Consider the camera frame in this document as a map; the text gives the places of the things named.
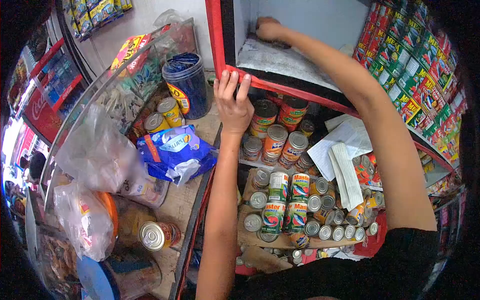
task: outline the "clear plastic bag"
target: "clear plastic bag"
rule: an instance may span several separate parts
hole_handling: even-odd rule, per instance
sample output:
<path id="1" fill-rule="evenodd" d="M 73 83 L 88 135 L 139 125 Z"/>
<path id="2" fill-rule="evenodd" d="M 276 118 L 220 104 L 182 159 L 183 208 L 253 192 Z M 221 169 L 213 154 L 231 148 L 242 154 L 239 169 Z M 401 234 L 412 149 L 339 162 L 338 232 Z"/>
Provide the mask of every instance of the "clear plastic bag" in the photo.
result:
<path id="1" fill-rule="evenodd" d="M 92 104 L 88 115 L 62 145 L 55 161 L 87 188 L 117 192 L 129 175 L 137 150 L 121 134 L 105 109 Z"/>
<path id="2" fill-rule="evenodd" d="M 74 180 L 54 189 L 55 213 L 78 257 L 99 262 L 113 247 L 113 223 L 96 192 Z"/>

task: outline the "blue plastic container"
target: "blue plastic container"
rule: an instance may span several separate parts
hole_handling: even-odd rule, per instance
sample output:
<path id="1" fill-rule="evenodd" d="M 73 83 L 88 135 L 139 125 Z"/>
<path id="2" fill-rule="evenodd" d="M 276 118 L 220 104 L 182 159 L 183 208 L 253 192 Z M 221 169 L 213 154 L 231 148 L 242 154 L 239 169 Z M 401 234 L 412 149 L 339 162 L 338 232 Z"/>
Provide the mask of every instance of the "blue plastic container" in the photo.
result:
<path id="1" fill-rule="evenodd" d="M 170 72 L 166 68 L 169 62 L 175 61 L 175 58 L 162 67 L 162 76 L 172 96 L 177 100 L 183 116 L 189 120 L 203 117 L 211 106 L 207 98 L 202 57 L 198 54 L 194 55 L 199 58 L 197 63 L 186 70 Z"/>

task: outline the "plastic bag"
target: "plastic bag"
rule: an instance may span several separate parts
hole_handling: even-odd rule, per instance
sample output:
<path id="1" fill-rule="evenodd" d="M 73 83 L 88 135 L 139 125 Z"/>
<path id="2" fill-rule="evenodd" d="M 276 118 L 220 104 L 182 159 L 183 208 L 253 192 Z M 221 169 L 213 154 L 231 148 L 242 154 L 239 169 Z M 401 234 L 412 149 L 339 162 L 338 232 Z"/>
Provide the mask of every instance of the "plastic bag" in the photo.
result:
<path id="1" fill-rule="evenodd" d="M 116 192 L 137 162 L 135 146 L 121 134 L 105 109 L 92 104 L 55 156 L 59 167 L 87 188 Z"/>
<path id="2" fill-rule="evenodd" d="M 54 189 L 55 213 L 78 257 L 99 262 L 111 251 L 113 224 L 95 192 L 78 181 Z"/>
<path id="3" fill-rule="evenodd" d="M 177 186 L 207 172 L 216 164 L 214 148 L 195 135 L 193 125 L 148 134 L 137 140 L 148 174 Z"/>

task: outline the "forearm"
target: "forearm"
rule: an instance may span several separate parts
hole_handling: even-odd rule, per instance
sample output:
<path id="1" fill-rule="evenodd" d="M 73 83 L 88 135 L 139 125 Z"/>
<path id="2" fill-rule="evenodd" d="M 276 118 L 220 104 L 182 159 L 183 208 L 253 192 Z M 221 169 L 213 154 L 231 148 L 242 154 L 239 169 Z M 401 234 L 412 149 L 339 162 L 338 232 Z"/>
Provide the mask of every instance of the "forearm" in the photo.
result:
<path id="1" fill-rule="evenodd" d="M 225 299 L 235 275 L 237 167 L 241 136 L 221 136 L 205 220 L 197 299 Z"/>

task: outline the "yellow can label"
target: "yellow can label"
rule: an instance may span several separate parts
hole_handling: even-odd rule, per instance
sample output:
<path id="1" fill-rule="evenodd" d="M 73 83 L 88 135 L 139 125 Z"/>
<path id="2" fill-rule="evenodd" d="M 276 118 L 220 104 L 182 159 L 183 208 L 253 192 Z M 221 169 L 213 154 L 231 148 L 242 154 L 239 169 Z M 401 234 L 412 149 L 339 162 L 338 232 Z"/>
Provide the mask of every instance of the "yellow can label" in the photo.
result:
<path id="1" fill-rule="evenodd" d="M 185 93 L 183 93 L 176 86 L 173 86 L 171 84 L 167 84 L 167 85 L 168 85 L 168 88 L 170 89 L 172 97 L 176 99 L 179 106 L 181 107 L 181 113 L 188 114 L 188 112 L 190 111 L 190 101 L 188 100 L 187 95 L 185 95 Z"/>

